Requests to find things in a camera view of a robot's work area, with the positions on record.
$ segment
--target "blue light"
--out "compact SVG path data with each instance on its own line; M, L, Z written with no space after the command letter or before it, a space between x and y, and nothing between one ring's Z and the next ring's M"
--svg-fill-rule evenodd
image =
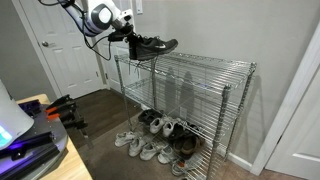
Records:
M0 148L10 142L11 139L12 136L2 126L0 126Z

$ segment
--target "gray wall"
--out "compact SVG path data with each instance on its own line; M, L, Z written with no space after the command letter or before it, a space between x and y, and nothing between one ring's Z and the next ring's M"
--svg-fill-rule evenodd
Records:
M0 7L0 79L15 99L42 93L56 99L11 0L0 1Z
M143 0L144 14L135 23L142 36L176 38L177 52L258 63L233 147L253 163L319 22L319 8L319 0Z

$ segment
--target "table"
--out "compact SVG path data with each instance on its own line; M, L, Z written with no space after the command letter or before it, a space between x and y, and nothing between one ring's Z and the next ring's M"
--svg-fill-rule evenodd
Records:
M31 100L39 99L41 104L50 104L50 101L46 94L39 94L36 96L28 97L17 101L17 103L27 102ZM45 176L41 179L81 179L90 180L91 175L84 165L78 151L74 147L71 139L68 137L66 149L64 155L58 160L60 164L55 164L53 170L49 170Z

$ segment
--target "white door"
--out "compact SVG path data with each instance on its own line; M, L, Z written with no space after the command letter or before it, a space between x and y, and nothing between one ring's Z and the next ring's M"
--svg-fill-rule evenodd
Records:
M61 95L77 98L99 90L102 79L94 52L88 49L77 26L60 6L38 0L20 0Z
M127 10L132 9L131 3L129 0L113 0L115 5L121 10ZM107 36L112 32L111 28L105 32L103 32L101 35L97 36L97 40L101 37ZM98 44L99 51L102 53L102 55L106 58L108 58L109 55L109 41L107 39L104 39L100 41L101 43ZM120 82L119 82L119 75L117 71L116 62L114 60L114 55L121 55L121 54L128 54L129 53L129 47L128 43L125 42L113 42L111 43L111 60L106 61L103 60L104 64L104 70L108 74L108 82L110 85L110 88L121 92L120 88ZM120 68L121 68L121 75L124 85L128 85L134 82L139 81L140 79L140 71L139 69L135 70L135 67L121 63L120 62Z
M320 71L294 113L266 168L306 179L320 178Z

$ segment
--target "shelf post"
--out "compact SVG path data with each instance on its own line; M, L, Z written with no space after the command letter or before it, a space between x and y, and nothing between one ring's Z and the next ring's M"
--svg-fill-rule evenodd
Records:
M209 161L207 179L214 179L214 174L212 174L212 171L215 171L214 165L215 165L216 156L218 155L217 149L221 141L223 119L226 112L228 100L230 97L231 87L232 87L231 85L227 84L222 91L222 102L221 102L221 108L219 113L219 120L216 128L216 132L212 141L212 152L211 152L210 161Z
M116 65L117 65L117 70L118 70L118 76L119 76L119 82L120 82L120 88L121 88L121 92L122 92L122 96L123 96L123 100L124 100L124 105L127 111L127 116L128 116L128 123L129 123L129 129L130 131L133 131L133 127L132 127L132 123L131 123L131 119L130 119L130 113L129 113L129 109L128 109L128 102L127 102L127 97L126 97L126 91L124 89L124 85L123 85L123 81L122 81L122 76L121 76L121 70L120 70L120 64L119 64L119 57L117 55L114 56L114 59L116 61Z
M226 149L226 154L225 154L225 157L224 157L225 161L228 159L228 155L230 153L230 147L231 147L231 144L232 144L232 141L233 141L233 138L234 138L233 137L234 136L234 132L235 132L236 126L238 124L239 117L240 117L240 114L242 112L242 109L243 109L243 106L244 106L244 102L245 102L245 99L246 99L248 91L249 91L251 79L252 79L254 71L256 70L256 67L257 67L257 63L255 63L255 62L251 63L251 65L250 65L250 74L249 74L249 76L247 78L246 85L245 85L243 93L242 93L241 101L240 101L240 104L238 106L237 117L236 117L236 119L234 121L234 124L232 126L229 142L228 142L227 149Z
M151 78L152 78L152 97L153 97L153 108L157 109L157 84L156 84L156 60L153 58L151 60Z

